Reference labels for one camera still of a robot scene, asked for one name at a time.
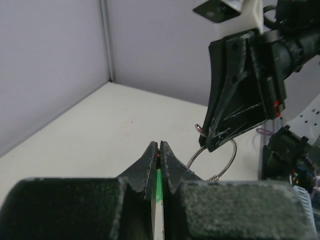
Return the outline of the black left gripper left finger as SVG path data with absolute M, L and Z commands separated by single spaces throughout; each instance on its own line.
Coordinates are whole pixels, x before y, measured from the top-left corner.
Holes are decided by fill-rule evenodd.
M 114 178 L 25 178 L 0 209 L 3 240 L 152 240 L 158 145 Z

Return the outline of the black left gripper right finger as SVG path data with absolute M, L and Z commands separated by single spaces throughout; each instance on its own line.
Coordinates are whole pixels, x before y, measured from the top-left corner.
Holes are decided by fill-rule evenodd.
M 281 181 L 205 181 L 159 150 L 166 240 L 315 240 L 298 194 Z

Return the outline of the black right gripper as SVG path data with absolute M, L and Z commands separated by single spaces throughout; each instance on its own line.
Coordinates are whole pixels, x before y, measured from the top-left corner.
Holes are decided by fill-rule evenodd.
M 250 29 L 210 43 L 211 86 L 199 144 L 210 152 L 275 119 L 285 109 L 285 80 L 304 65 L 298 36 Z

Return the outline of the key with green tag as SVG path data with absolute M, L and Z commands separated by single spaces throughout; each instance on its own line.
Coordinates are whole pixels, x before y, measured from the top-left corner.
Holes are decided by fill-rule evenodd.
M 163 216 L 163 186 L 162 186 L 160 149 L 158 149 L 158 153 L 157 153 L 155 204 L 154 204 L 153 215 L 154 215 L 153 239 L 164 240 L 165 231 L 164 231 L 164 216 Z

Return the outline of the silver keyring with keys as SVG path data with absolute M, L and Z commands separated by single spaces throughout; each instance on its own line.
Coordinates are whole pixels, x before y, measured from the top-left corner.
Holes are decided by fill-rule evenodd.
M 204 164 L 204 167 L 207 168 L 213 167 L 213 175 L 206 181 L 216 182 L 230 169 L 236 159 L 237 152 L 238 145 L 234 139 L 228 141 L 223 147 L 220 147 L 213 152 L 209 152 L 205 145 L 200 146 L 200 148 L 191 156 L 186 167 L 190 170 L 192 164 L 200 157 L 196 169 L 200 169 L 199 164 Z

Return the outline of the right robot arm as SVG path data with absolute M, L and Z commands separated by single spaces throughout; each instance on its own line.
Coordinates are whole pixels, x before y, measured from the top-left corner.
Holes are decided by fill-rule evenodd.
M 215 151 L 256 129 L 269 135 L 262 148 L 260 178 L 290 180 L 294 187 L 320 188 L 320 99 L 291 120 L 279 122 L 287 98 L 285 81 L 320 54 L 317 0 L 206 0 L 193 10 L 220 25 L 209 44 L 211 87 L 202 150 Z

